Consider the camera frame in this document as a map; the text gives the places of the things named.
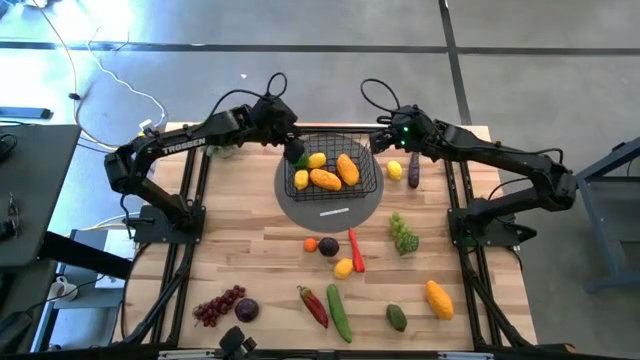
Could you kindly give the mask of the red grape bunch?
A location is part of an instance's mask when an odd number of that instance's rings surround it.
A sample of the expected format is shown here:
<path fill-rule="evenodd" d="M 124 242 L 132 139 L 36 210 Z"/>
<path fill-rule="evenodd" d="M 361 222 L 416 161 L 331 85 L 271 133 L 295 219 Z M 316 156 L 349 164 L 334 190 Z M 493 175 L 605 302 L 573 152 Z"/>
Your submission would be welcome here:
<path fill-rule="evenodd" d="M 246 289 L 239 285 L 226 289 L 220 296 L 197 305 L 192 316 L 204 327 L 215 327 L 219 318 L 228 314 L 233 305 L 246 295 Z"/>

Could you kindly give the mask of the black desk support beam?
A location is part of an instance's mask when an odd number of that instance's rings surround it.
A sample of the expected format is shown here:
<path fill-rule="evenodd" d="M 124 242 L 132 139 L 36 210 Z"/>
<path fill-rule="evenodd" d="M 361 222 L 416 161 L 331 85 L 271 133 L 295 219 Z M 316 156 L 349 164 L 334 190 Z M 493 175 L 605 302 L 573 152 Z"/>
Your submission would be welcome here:
<path fill-rule="evenodd" d="M 47 231 L 38 252 L 41 260 L 55 260 L 103 275 L 126 279 L 132 261 Z"/>

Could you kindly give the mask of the orange-yellow mango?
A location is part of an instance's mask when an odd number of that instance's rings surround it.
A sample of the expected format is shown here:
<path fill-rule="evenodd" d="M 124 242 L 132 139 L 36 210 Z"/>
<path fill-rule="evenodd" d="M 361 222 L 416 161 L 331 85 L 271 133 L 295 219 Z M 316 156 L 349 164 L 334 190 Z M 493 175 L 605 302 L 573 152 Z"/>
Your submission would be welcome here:
<path fill-rule="evenodd" d="M 341 178 L 347 185 L 353 186 L 359 182 L 359 169 L 347 154 L 342 153 L 338 156 L 336 166 Z"/>
<path fill-rule="evenodd" d="M 314 185 L 326 190 L 340 191 L 342 188 L 338 176 L 326 170 L 313 169 L 310 172 L 310 179 Z"/>
<path fill-rule="evenodd" d="M 448 293 L 435 281 L 426 283 L 425 294 L 432 311 L 441 320 L 452 320 L 454 317 L 453 302 Z"/>

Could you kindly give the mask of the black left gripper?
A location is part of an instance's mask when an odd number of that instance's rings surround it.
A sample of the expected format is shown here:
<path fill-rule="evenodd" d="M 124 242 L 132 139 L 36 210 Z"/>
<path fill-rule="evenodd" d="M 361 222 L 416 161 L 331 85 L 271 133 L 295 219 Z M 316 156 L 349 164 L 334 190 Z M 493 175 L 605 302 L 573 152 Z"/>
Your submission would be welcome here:
<path fill-rule="evenodd" d="M 304 155 L 301 131 L 296 126 L 298 117 L 281 98 L 273 95 L 260 97 L 251 108 L 249 117 L 254 125 L 249 135 L 250 141 L 263 145 L 284 145 L 283 156 L 291 164 L 296 164 Z"/>

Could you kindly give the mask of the purple eggplant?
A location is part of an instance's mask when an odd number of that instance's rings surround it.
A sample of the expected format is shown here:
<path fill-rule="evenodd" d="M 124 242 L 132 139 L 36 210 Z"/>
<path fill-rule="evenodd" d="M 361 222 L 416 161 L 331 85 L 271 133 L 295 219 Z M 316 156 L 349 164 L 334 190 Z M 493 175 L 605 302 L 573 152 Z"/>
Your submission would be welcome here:
<path fill-rule="evenodd" d="M 419 164 L 419 154 L 416 152 L 412 153 L 410 156 L 407 181 L 408 181 L 408 186 L 412 189 L 416 189 L 419 186 L 420 164 Z"/>

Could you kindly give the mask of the green grape bunch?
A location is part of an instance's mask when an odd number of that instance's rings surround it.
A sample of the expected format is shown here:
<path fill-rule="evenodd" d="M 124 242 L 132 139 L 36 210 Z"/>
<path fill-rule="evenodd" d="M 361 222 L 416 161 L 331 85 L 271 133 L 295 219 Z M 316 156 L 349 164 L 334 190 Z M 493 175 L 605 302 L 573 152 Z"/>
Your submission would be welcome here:
<path fill-rule="evenodd" d="M 404 218 L 394 212 L 390 219 L 391 237 L 400 256 L 416 252 L 419 248 L 419 236 L 407 225 Z"/>

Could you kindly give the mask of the red green-stemmed long pepper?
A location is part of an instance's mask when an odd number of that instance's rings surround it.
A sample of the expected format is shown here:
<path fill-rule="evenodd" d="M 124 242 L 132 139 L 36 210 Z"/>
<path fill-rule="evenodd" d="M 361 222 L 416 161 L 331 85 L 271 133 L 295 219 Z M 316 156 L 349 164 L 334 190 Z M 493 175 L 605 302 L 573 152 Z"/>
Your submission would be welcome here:
<path fill-rule="evenodd" d="M 326 310 L 320 300 L 306 286 L 298 286 L 299 295 L 306 308 L 312 314 L 314 319 L 324 328 L 328 327 L 329 319 Z"/>

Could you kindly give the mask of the orange-red chili pepper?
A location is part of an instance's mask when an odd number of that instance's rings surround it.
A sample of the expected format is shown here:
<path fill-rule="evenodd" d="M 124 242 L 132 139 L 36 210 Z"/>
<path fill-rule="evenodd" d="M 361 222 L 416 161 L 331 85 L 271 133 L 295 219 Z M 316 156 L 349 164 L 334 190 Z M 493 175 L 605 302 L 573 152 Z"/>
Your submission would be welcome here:
<path fill-rule="evenodd" d="M 350 228 L 348 230 L 349 240 L 352 248 L 352 261 L 354 270 L 359 273 L 363 273 L 365 271 L 364 261 L 361 256 L 361 252 L 359 250 L 359 246 L 357 243 L 357 238 L 355 234 L 355 230 Z"/>

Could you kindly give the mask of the black flat device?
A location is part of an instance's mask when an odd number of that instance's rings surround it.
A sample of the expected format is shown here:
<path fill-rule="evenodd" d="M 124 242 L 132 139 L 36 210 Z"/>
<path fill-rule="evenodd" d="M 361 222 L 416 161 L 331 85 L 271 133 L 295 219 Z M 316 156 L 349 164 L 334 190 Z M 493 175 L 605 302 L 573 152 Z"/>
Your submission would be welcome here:
<path fill-rule="evenodd" d="M 0 106 L 0 117 L 19 119 L 50 119 L 52 111 L 47 108 Z"/>

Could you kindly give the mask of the white mug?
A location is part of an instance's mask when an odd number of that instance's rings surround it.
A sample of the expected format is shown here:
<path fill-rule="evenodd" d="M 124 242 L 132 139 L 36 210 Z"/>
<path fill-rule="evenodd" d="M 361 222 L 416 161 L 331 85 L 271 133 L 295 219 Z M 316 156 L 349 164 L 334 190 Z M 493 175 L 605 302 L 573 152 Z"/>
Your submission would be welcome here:
<path fill-rule="evenodd" d="M 70 302 L 77 296 L 78 287 L 70 283 L 65 276 L 58 276 L 49 288 L 49 301 Z"/>

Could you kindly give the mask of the white paper sheet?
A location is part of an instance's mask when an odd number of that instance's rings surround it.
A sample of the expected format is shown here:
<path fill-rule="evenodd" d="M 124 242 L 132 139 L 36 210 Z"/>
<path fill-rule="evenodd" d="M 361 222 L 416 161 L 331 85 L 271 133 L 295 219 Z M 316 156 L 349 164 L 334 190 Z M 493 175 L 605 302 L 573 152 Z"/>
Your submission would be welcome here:
<path fill-rule="evenodd" d="M 136 252 L 136 244 L 129 238 L 126 230 L 112 229 L 107 231 L 104 251 L 132 261 Z M 95 284 L 97 289 L 122 289 L 124 287 L 123 279 L 102 274 L 99 274 L 97 278 L 98 281 Z"/>

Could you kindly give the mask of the dark green avocado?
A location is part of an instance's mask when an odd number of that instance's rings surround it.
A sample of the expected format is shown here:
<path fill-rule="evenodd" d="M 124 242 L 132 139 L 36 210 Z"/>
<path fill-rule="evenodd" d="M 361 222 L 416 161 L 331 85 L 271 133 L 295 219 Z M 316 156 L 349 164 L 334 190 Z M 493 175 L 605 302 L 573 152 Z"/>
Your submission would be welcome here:
<path fill-rule="evenodd" d="M 386 317 L 392 328 L 398 332 L 404 332 L 407 327 L 407 318 L 403 310 L 396 304 L 386 307 Z"/>

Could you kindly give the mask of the green cucumber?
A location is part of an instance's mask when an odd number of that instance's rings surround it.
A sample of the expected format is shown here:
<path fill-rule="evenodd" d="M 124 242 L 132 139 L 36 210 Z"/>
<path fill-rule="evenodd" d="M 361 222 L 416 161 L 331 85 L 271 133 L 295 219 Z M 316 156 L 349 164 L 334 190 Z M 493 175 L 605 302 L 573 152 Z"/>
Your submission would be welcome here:
<path fill-rule="evenodd" d="M 327 300 L 334 325 L 341 336 L 347 342 L 352 342 L 352 332 L 348 318 L 341 301 L 341 296 L 336 285 L 330 284 L 326 289 Z"/>

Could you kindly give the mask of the purple onion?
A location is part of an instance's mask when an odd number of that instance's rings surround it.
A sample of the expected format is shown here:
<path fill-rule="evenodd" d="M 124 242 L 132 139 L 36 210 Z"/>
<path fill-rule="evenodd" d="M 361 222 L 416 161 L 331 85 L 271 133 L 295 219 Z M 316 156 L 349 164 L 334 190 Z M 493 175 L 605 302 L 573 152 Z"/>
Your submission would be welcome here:
<path fill-rule="evenodd" d="M 241 322 L 248 323 L 255 320 L 260 313 L 257 301 L 250 298 L 242 298 L 235 306 L 234 313 Z"/>

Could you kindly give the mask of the white metal bracket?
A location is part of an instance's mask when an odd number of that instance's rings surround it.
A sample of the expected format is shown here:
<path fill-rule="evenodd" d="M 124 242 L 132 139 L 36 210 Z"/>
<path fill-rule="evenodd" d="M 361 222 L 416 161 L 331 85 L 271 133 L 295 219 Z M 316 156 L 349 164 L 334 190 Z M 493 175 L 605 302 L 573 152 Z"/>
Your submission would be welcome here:
<path fill-rule="evenodd" d="M 217 360 L 212 350 L 188 349 L 160 351 L 157 360 Z"/>
<path fill-rule="evenodd" d="M 491 353 L 481 352 L 439 352 L 438 360 L 495 360 Z"/>

